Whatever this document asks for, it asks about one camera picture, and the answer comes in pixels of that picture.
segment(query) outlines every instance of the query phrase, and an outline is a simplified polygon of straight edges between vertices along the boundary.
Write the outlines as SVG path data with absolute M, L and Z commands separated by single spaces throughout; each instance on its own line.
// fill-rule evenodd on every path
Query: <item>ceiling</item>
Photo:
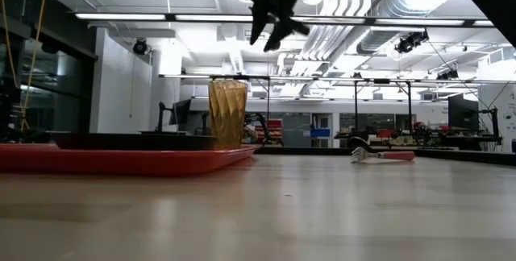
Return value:
M 202 14 L 248 14 L 249 5 L 241 0 L 60 0 L 72 10 L 80 12 L 138 12 L 138 13 L 202 13 Z M 309 0 L 299 0 L 295 7 L 297 15 L 320 15 L 324 12 L 324 4 L 320 2 L 316 5 L 309 5 L 304 2 Z M 471 0 L 447 0 L 442 5 L 438 5 L 430 13 L 429 17 L 459 17 L 459 18 L 484 18 L 484 15 L 471 2 Z M 231 62 L 235 57 L 232 52 L 238 51 L 237 57 L 241 57 L 244 63 L 264 63 L 263 73 L 267 73 L 270 64 L 276 65 L 281 54 L 299 54 L 303 52 L 307 45 L 307 38 L 302 36 L 290 36 L 282 43 L 278 52 L 263 53 L 261 50 L 265 40 L 259 41 L 251 47 L 244 40 L 237 43 L 228 44 L 227 41 L 220 39 L 220 24 L 210 23 L 116 23 L 117 33 L 131 39 L 131 32 L 147 29 L 173 29 L 177 33 L 177 40 L 185 48 L 183 65 L 187 69 L 195 69 L 196 72 L 202 71 L 202 67 L 221 67 L 223 63 Z M 250 25 L 240 24 L 239 29 L 249 31 Z M 313 32 L 327 31 L 327 36 L 331 36 L 333 30 L 316 28 Z M 478 61 L 486 57 L 490 52 L 500 50 L 507 45 L 507 41 L 496 29 L 463 29 L 463 28 L 430 28 L 428 29 L 431 42 L 425 43 L 414 52 L 400 56 L 393 54 L 394 40 L 382 45 L 382 49 L 375 53 L 375 56 L 354 56 L 352 63 L 350 60 L 343 59 L 340 63 L 335 60 L 337 47 L 332 53 L 331 68 L 334 70 L 324 71 L 328 73 L 338 73 L 350 75 L 356 68 L 370 77 L 427 77 L 428 71 L 443 67 L 443 61 L 456 63 L 460 71 L 467 73 L 468 77 L 475 77 Z M 159 49 L 168 42 L 169 39 L 149 39 L 154 48 Z

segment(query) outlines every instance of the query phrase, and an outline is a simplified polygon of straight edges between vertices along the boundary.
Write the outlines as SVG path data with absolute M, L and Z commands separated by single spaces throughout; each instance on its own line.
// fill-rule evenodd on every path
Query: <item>glass wall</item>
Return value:
M 88 131 L 93 62 L 27 40 L 22 65 L 22 102 L 27 95 L 35 50 L 26 116 L 29 126 L 47 131 Z
M 340 128 L 352 129 L 355 127 L 354 113 L 340 114 Z M 358 130 L 396 129 L 394 114 L 358 114 Z
M 2 78 L 6 67 L 7 46 L 0 43 L 0 78 Z

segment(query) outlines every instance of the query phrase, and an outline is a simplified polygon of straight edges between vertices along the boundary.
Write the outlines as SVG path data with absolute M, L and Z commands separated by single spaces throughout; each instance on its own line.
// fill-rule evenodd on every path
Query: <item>ductwork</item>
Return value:
M 227 52 L 234 73 L 244 73 L 243 57 L 239 47 L 239 28 L 236 24 L 223 24 L 219 27 L 220 34 L 227 43 Z
M 376 17 L 424 17 L 447 0 L 380 0 L 370 11 Z M 370 27 L 355 27 L 331 57 L 331 66 L 348 73 L 369 59 L 368 56 L 343 56 L 348 53 L 372 55 L 393 40 L 398 31 L 374 31 Z
M 371 6 L 371 0 L 324 0 L 320 15 L 326 16 L 362 16 Z M 311 62 L 296 62 L 291 76 L 311 76 L 319 69 L 323 61 L 343 42 L 344 38 L 351 30 L 350 27 L 341 26 L 316 26 L 313 27 L 305 47 L 300 53 L 303 60 Z M 305 84 L 287 84 L 282 94 L 297 95 Z

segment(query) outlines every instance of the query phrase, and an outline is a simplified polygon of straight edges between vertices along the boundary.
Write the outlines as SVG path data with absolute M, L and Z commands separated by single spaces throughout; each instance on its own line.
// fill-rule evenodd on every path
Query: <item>fluorescent light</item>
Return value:
M 313 81 L 313 77 L 271 77 L 271 80 Z
M 320 78 L 320 81 L 358 81 L 359 79 L 352 79 L 352 78 Z
M 207 75 L 160 75 L 160 77 L 166 78 L 180 78 L 180 79 L 210 79 Z
M 177 14 L 178 22 L 203 22 L 203 23 L 252 23 L 251 15 L 224 15 L 224 14 Z
M 406 31 L 406 32 L 424 32 L 423 27 L 371 27 L 371 31 Z
M 375 24 L 399 26 L 461 26 L 464 20 L 455 19 L 377 19 Z
M 319 23 L 319 24 L 363 24 L 365 19 L 344 18 L 336 16 L 293 16 L 293 20 L 302 23 Z
M 103 14 L 103 13 L 79 13 L 78 19 L 87 20 L 165 20 L 164 14 Z
M 192 99 L 209 99 L 207 96 L 194 96 Z M 248 100 L 255 101 L 266 101 L 266 97 L 248 97 Z M 273 101 L 301 101 L 301 102 L 323 102 L 323 101 L 333 101 L 333 102 L 353 102 L 355 99 L 353 98 L 308 98 L 308 97 L 271 97 L 269 100 Z M 373 99 L 358 99 L 358 102 L 408 102 L 408 100 L 396 100 L 396 99 L 385 99 L 385 100 L 373 100 Z M 413 103 L 430 103 L 432 100 L 412 100 Z
M 494 27 L 494 24 L 490 20 L 477 20 L 474 27 Z

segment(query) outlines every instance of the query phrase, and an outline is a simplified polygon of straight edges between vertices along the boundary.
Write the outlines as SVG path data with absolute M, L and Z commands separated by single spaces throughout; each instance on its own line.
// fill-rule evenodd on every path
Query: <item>cable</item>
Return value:
M 38 28 L 35 33 L 35 41 L 36 42 L 40 41 L 41 24 L 43 23 L 45 2 L 46 2 L 46 0 L 41 0 L 40 18 L 39 18 L 39 22 L 38 22 Z M 25 93 L 25 102 L 23 103 L 23 106 L 22 106 L 22 116 L 23 116 L 22 131 L 24 130 L 25 126 L 27 126 L 27 129 L 30 129 L 30 127 L 28 126 L 27 120 L 25 119 L 25 116 L 26 116 L 27 107 L 29 104 L 29 97 L 31 95 L 32 72 L 34 71 L 35 58 L 36 58 L 37 53 L 38 53 L 38 49 L 35 48 L 34 52 L 32 53 L 32 63 L 31 63 L 31 70 L 29 72 L 29 79 L 27 81 L 27 92 Z
M 443 61 L 443 63 L 449 68 L 449 69 L 453 69 L 452 67 L 450 67 L 450 65 L 444 60 L 444 58 L 441 56 L 441 54 L 437 51 L 437 49 L 434 47 L 434 45 L 432 44 L 432 42 L 429 40 L 428 43 L 432 46 L 432 48 L 434 49 L 435 53 L 437 54 L 437 56 L 439 56 L 439 58 Z M 460 79 L 460 77 L 457 77 L 460 81 L 460 83 L 462 83 L 462 85 L 464 85 L 464 87 L 466 87 L 469 92 L 471 92 L 473 95 L 475 95 L 475 93 L 473 92 L 473 90 L 471 90 L 471 88 L 468 87 L 468 85 L 466 84 L 466 82 L 462 81 Z M 477 96 L 475 95 L 475 97 L 478 99 L 478 101 L 480 103 L 482 103 L 482 105 L 484 105 L 485 107 L 487 107 L 487 105 Z
M 514 75 L 516 75 L 516 70 L 514 70 L 513 72 L 513 75 L 510 77 L 510 79 L 506 82 L 506 84 L 503 86 L 503 88 L 501 88 L 500 90 L 500 93 L 498 93 L 498 95 L 494 98 L 494 100 L 491 102 L 491 104 L 489 105 L 489 107 L 487 107 L 487 110 L 491 109 L 491 106 L 494 104 L 494 102 L 498 99 L 498 97 L 500 97 L 501 93 L 503 93 L 503 90 L 505 90 L 507 88 L 507 86 L 509 85 L 509 83 L 512 81 L 512 78 L 514 77 Z
M 444 58 L 441 56 L 441 54 L 437 51 L 437 49 L 436 49 L 436 48 L 435 48 L 435 46 L 432 44 L 432 42 L 429 40 L 429 41 L 428 41 L 428 43 L 432 46 L 432 48 L 434 49 L 435 53 L 437 54 L 437 56 L 439 56 L 439 58 L 443 61 L 443 63 L 444 63 L 444 64 L 445 64 L 449 69 L 452 69 L 452 67 L 450 67 L 450 65 L 449 65 L 449 64 L 444 60 Z M 462 83 L 462 85 L 464 85 L 464 87 L 466 87 L 466 88 L 469 90 L 469 92 L 471 92 L 473 95 L 475 95 L 476 99 L 478 99 L 478 101 L 479 101 L 482 105 L 484 105 L 484 107 L 486 107 L 486 108 L 487 108 L 487 110 L 489 110 L 490 106 L 487 106 L 487 105 L 486 105 L 486 104 L 485 104 L 485 103 L 484 103 L 484 102 L 483 102 L 483 101 L 478 97 L 478 95 L 477 95 L 477 94 L 475 94 L 475 93 L 473 92 L 473 90 L 471 90 L 471 88 L 469 88 L 469 87 L 468 87 L 468 85 L 467 85 L 464 81 L 462 81 L 462 80 L 460 79 L 460 77 L 457 77 L 457 78 L 458 78 L 458 79 L 459 79 L 459 81 Z M 493 121 L 493 118 L 491 117 L 491 115 L 490 115 L 490 114 L 488 114 L 488 117 L 489 117 L 489 119 L 491 119 L 491 121 Z M 479 117 L 479 120 L 481 121 L 481 124 L 484 126 L 485 130 L 486 130 L 486 131 L 487 131 L 487 133 L 489 134 L 489 133 L 490 133 L 490 132 L 489 132 L 489 129 L 488 129 L 487 125 L 485 125 L 485 122 L 484 122 L 484 120 L 482 119 L 482 117 Z M 490 146 L 491 146 L 491 148 L 490 148 L 490 149 L 492 149 L 493 151 L 497 150 L 497 145 L 495 145 L 494 143 L 491 143 L 491 144 L 490 144 Z

